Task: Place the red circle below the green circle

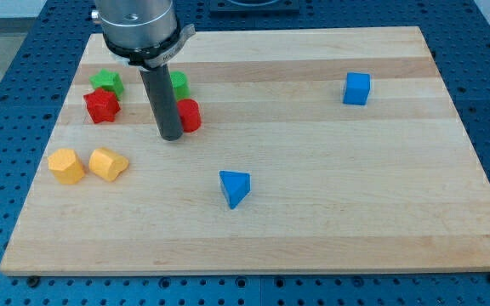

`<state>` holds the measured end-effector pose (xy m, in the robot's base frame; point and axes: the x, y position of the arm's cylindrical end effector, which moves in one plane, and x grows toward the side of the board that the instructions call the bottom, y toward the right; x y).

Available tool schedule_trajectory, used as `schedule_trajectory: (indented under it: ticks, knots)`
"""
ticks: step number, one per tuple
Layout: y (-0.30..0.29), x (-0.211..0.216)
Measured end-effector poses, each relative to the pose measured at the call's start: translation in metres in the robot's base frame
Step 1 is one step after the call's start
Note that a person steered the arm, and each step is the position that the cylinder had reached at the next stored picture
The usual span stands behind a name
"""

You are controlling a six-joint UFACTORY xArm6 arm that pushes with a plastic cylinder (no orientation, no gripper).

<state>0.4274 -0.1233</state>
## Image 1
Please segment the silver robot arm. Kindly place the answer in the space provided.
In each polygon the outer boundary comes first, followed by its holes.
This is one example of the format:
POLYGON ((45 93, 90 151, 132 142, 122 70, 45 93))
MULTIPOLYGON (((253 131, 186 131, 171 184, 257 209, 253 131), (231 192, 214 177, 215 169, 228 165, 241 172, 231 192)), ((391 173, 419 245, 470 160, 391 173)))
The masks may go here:
POLYGON ((173 0, 95 0, 92 20, 121 61, 152 71, 166 65, 196 34, 181 25, 173 0))

